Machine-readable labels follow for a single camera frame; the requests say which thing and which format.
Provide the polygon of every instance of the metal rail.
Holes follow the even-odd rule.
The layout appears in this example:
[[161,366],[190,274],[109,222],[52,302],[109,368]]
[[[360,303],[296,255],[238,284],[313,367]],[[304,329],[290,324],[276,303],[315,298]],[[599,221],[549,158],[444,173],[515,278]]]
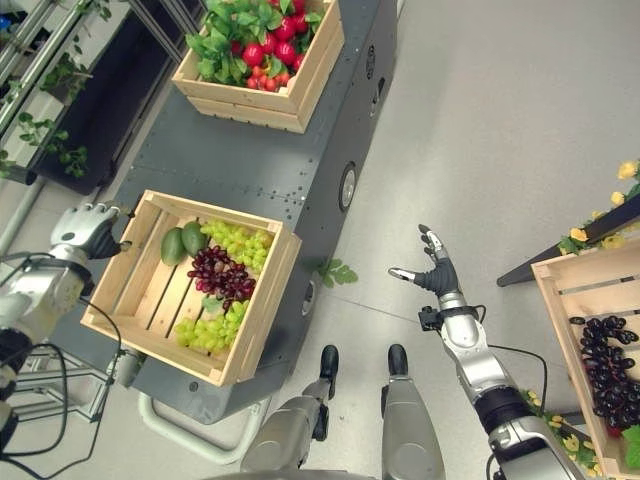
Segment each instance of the metal rail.
[[40,75],[47,67],[60,46],[66,40],[73,27],[76,25],[82,13],[78,12],[78,5],[83,0],[77,1],[69,10],[67,16],[62,20],[58,28],[54,30],[42,49],[38,51],[33,62],[22,76],[22,89],[17,93],[13,102],[5,104],[0,110],[0,135],[3,135],[9,127],[13,117],[22,106],[27,95],[36,84]]
[[20,49],[28,47],[33,42],[54,8],[55,3],[52,0],[40,0],[18,27],[13,35],[13,41],[10,41],[0,52],[0,85],[9,78],[16,64],[22,58]]

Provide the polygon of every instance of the gray floor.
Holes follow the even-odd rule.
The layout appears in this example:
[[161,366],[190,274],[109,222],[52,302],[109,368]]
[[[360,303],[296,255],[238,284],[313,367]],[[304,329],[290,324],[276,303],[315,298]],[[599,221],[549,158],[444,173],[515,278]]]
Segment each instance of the gray floor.
[[[273,402],[317,375],[323,345],[340,348],[329,439],[313,445],[309,467],[379,475],[379,389],[386,349],[401,342],[448,478],[484,478],[486,437],[438,338],[417,324],[418,309],[434,300],[385,273],[426,265],[419,222],[446,241],[469,301],[487,305],[490,340],[543,354],[549,407],[576,406],[535,285],[500,289],[495,280],[627,188],[615,173],[638,156],[639,19],[635,0],[407,2],[396,77],[335,255],[360,280],[321,293],[296,371]],[[540,390],[537,363],[499,356],[520,385]],[[63,478],[202,478],[237,468],[211,465],[146,429],[135,392],[116,388],[111,400],[95,457]],[[241,421],[214,433],[233,437]],[[15,448],[53,436],[54,427],[24,428]],[[85,451],[89,432],[74,420],[61,453],[30,464],[53,470]],[[4,465],[0,476],[23,478]]]

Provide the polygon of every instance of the grape bunch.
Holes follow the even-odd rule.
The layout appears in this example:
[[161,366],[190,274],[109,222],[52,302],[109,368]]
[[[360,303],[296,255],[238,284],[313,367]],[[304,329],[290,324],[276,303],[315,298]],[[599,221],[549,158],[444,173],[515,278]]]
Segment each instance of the grape bunch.
[[242,263],[256,274],[264,268],[273,238],[264,230],[251,232],[240,225],[230,225],[221,220],[205,223],[200,229],[213,238],[217,245],[226,249],[229,257]]
[[582,362],[593,389],[593,413],[605,419],[609,433],[614,436],[640,424],[640,383],[631,380],[626,373],[636,362],[626,358],[621,347],[608,344],[609,338],[615,338],[628,345],[638,341],[638,335],[625,330],[626,320],[615,315],[589,321],[572,317],[569,321],[585,325],[580,344]]
[[174,328],[178,345],[219,354],[233,345],[249,301],[233,302],[229,311],[213,320],[184,318]]
[[193,270],[187,272],[187,276],[196,279],[196,290],[224,299],[222,308],[225,312],[234,300],[249,300],[256,287],[256,281],[249,277],[245,265],[231,260],[227,250],[219,245],[198,251],[191,265]]

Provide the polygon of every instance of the black cable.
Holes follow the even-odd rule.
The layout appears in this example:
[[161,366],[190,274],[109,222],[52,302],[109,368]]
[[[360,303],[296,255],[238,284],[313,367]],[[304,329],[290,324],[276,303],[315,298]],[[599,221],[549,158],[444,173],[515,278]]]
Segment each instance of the black cable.
[[[84,463],[84,462],[86,462],[87,460],[89,460],[91,458],[91,456],[93,455],[93,450],[95,449],[95,446],[96,446],[96,442],[98,440],[98,434],[100,432],[100,425],[102,425],[102,418],[104,416],[103,415],[104,414],[104,409],[105,409],[105,406],[107,404],[107,398],[109,397],[109,392],[111,391],[110,387],[113,384],[113,377],[114,377],[114,373],[115,373],[115,365],[116,365],[116,362],[117,362],[117,360],[118,360],[118,358],[120,357],[120,354],[121,354],[122,335],[120,334],[120,330],[118,329],[118,326],[111,319],[111,317],[109,315],[107,315],[107,313],[104,310],[102,310],[100,307],[95,306],[94,304],[92,304],[88,300],[85,300],[84,298],[80,298],[80,299],[78,299],[78,301],[80,303],[84,304],[84,305],[87,305],[87,306],[90,306],[90,307],[96,309],[98,312],[100,312],[107,319],[107,321],[113,327],[113,329],[114,329],[114,331],[116,333],[116,336],[118,337],[118,348],[116,349],[116,352],[113,355],[113,363],[112,363],[111,369],[110,369],[110,371],[108,373],[107,380],[105,381],[106,391],[105,391],[104,397],[102,398],[102,401],[101,401],[101,403],[100,403],[100,405],[98,407],[98,409],[99,409],[98,410],[98,421],[97,421],[96,428],[95,428],[94,433],[93,433],[93,438],[91,439],[91,446],[89,447],[89,453],[84,458],[81,458],[79,460],[71,462],[71,463],[65,465],[64,467],[60,468],[56,472],[52,473],[51,475],[43,477],[42,475],[37,473],[35,470],[29,468],[28,466],[24,465],[21,462],[18,462],[17,460],[12,459],[8,455],[0,456],[0,461],[1,462],[6,462],[6,463],[9,463],[10,465],[13,465],[14,467],[19,468],[20,470],[22,470],[23,472],[27,473],[28,475],[30,475],[31,477],[33,477],[33,478],[35,478],[37,480],[50,480],[50,479],[60,475],[61,473],[67,471],[69,468],[74,467],[74,466],[76,466],[76,465],[78,465],[80,463]],[[5,363],[10,361],[11,359],[12,358],[10,357],[8,360],[5,360]]]
[[493,463],[494,458],[496,458],[496,456],[493,453],[489,455],[489,458],[487,458],[487,466],[484,469],[487,480],[491,480],[491,464]]
[[20,270],[23,270],[27,266],[29,266],[29,264],[31,263],[31,257],[50,257],[50,258],[55,258],[50,253],[46,253],[46,252],[16,252],[16,253],[11,253],[9,255],[5,255],[3,257],[0,257],[0,263],[6,263],[6,262],[9,262],[11,260],[16,260],[18,258],[23,258],[24,259],[24,260],[22,260],[22,262],[20,262],[20,265],[15,267],[13,269],[13,271],[9,275],[4,277],[0,281],[0,288],[4,287],[6,285],[6,283],[9,280],[11,280],[11,278],[16,273],[18,273]]
[[491,348],[499,348],[501,350],[507,350],[510,352],[517,352],[517,353],[522,353],[524,355],[530,355],[532,357],[537,358],[538,360],[540,360],[540,362],[542,362],[542,374],[543,374],[543,381],[542,381],[542,398],[540,399],[540,413],[544,413],[545,412],[545,404],[547,403],[547,383],[549,380],[549,369],[547,368],[547,362],[545,361],[544,358],[542,358],[541,355],[538,355],[537,353],[534,352],[530,352],[529,350],[522,350],[520,348],[513,348],[513,347],[503,347],[502,345],[489,345],[489,347]]
[[67,431],[67,417],[69,409],[69,384],[67,380],[67,364],[64,359],[64,355],[62,354],[62,350],[60,350],[57,345],[47,343],[45,344],[45,346],[56,352],[56,355],[58,355],[58,358],[60,359],[60,370],[62,371],[62,420],[60,421],[60,430],[58,431],[58,437],[50,446],[42,448],[40,450],[14,453],[5,452],[4,455],[8,457],[28,457],[31,455],[40,455],[41,453],[50,452],[60,444],[62,438],[64,437],[64,434]]
[[482,309],[482,315],[480,315],[480,320],[478,320],[482,324],[482,322],[484,322],[484,317],[487,316],[487,306],[480,304],[480,305],[473,305],[471,308],[473,308],[474,310],[478,310],[479,308]]

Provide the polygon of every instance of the cart wheel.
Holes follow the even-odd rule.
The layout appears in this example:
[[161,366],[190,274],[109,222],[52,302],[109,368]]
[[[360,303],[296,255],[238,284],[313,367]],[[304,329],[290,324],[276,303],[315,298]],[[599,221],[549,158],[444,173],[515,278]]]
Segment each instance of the cart wheel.
[[356,164],[349,162],[342,172],[342,179],[340,180],[340,197],[338,198],[338,204],[340,210],[346,212],[353,200],[353,194],[356,191]]

